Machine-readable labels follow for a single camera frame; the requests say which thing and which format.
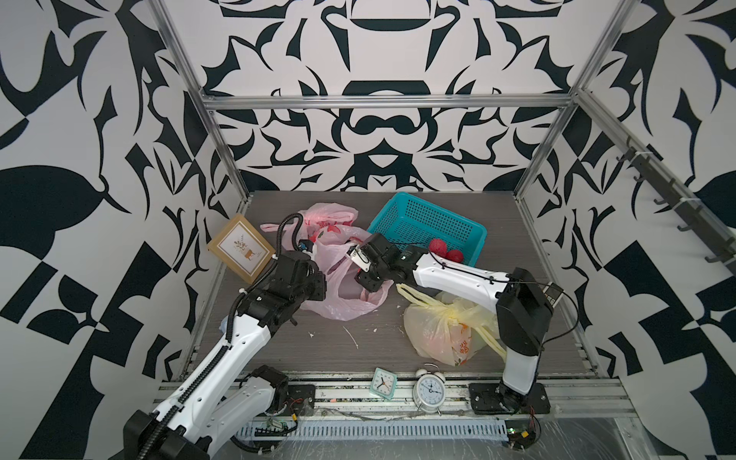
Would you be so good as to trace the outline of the pink plastic bag front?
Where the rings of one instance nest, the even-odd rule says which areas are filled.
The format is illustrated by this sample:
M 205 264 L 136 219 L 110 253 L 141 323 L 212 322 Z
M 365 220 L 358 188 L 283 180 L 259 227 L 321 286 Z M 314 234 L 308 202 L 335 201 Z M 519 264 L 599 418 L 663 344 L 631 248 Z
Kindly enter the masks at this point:
M 301 311 L 314 312 L 324 318 L 350 321 L 377 310 L 387 299 L 392 281 L 383 282 L 376 292 L 364 289 L 356 280 L 360 268 L 348 258 L 354 245 L 362 245 L 372 234 L 358 227 L 328 225 L 315 230 L 314 262 L 326 276 L 323 301 L 305 301 Z

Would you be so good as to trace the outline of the yellow plastic bag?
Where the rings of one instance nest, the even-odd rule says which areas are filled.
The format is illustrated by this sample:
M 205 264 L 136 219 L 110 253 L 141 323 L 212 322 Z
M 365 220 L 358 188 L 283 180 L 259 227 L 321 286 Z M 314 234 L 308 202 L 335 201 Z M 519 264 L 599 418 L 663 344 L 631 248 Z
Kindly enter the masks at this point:
M 404 332 L 420 357 L 457 367 L 488 347 L 506 360 L 498 319 L 490 310 L 444 291 L 432 297 L 405 284 L 397 291 L 409 302 Z

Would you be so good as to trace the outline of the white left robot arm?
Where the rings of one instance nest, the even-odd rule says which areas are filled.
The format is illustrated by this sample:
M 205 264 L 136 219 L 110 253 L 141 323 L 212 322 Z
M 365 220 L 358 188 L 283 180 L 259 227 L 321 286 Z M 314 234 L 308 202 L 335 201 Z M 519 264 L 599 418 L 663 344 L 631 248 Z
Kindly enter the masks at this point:
M 286 405 L 289 379 L 262 366 L 228 396 L 245 366 L 306 301 L 325 298 L 325 274 L 307 252 L 277 256 L 263 278 L 241 291 L 222 338 L 153 411 L 136 411 L 123 430 L 119 459 L 210 459 L 256 416 Z

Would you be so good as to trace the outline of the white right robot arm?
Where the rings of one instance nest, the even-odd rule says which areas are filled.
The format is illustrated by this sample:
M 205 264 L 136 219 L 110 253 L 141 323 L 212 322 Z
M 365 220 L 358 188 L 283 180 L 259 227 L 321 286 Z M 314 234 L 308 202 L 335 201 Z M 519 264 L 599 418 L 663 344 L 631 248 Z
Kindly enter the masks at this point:
M 401 249 L 381 234 L 352 246 L 347 258 L 360 269 L 356 280 L 368 291 L 376 291 L 386 281 L 438 289 L 494 314 L 507 350 L 499 391 L 516 398 L 531 393 L 551 319 L 563 294 L 559 286 L 540 283 L 522 268 L 510 274 L 493 272 L 443 259 L 416 245 Z

